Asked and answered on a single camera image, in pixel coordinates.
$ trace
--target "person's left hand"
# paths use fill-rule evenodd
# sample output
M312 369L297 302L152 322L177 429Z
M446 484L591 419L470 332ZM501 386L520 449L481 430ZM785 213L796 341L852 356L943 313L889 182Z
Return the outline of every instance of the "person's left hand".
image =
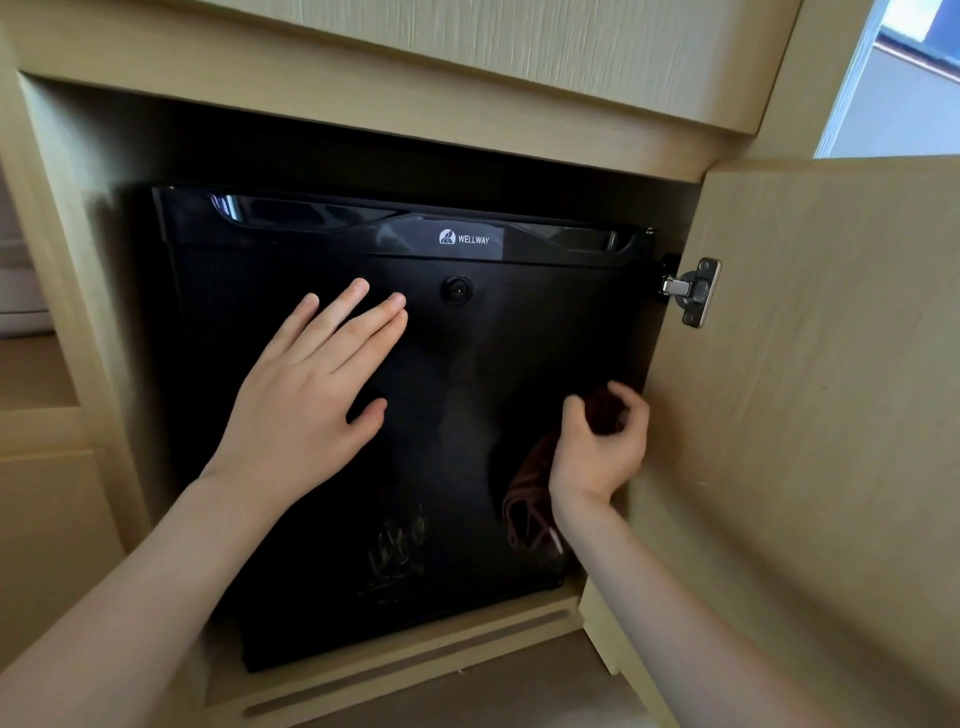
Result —
M240 387L201 477L243 487L260 506L282 513L372 439L387 401L371 402L352 423L347 411L400 338L407 312L394 293L341 327L369 290L355 280L316 318L318 298L311 293L300 302Z

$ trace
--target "black round lock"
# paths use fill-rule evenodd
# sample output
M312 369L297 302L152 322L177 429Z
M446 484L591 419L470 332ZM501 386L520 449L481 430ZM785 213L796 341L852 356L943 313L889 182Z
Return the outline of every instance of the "black round lock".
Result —
M473 296L473 283L466 276L451 276L440 287L440 295L449 305L463 305Z

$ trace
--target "open cabinet door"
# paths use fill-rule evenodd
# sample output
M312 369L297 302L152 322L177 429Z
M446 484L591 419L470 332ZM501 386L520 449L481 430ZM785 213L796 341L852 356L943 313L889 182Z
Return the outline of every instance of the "open cabinet door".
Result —
M711 171L625 505L638 537L850 726L958 725L960 158ZM587 630L676 725L588 584Z

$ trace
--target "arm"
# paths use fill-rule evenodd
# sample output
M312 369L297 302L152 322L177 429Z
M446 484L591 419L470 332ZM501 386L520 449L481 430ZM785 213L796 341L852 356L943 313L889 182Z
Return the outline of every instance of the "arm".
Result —
M810 728L832 721L746 638L687 591L613 510L640 468L649 407L629 387L623 432L597 437L568 398L550 476L554 515L684 728Z
M283 512L383 424L347 410L406 327L402 296L338 329L355 281L316 318L307 296L237 395L223 441L144 542L0 675L0 725L147 721L207 618Z

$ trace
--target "drawer front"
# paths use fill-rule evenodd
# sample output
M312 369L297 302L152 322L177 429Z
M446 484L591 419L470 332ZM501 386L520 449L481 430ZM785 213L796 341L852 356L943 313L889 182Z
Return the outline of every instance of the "drawer front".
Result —
M0 459L0 669L123 555L91 452Z
M800 0L206 2L743 133L759 128L800 7Z

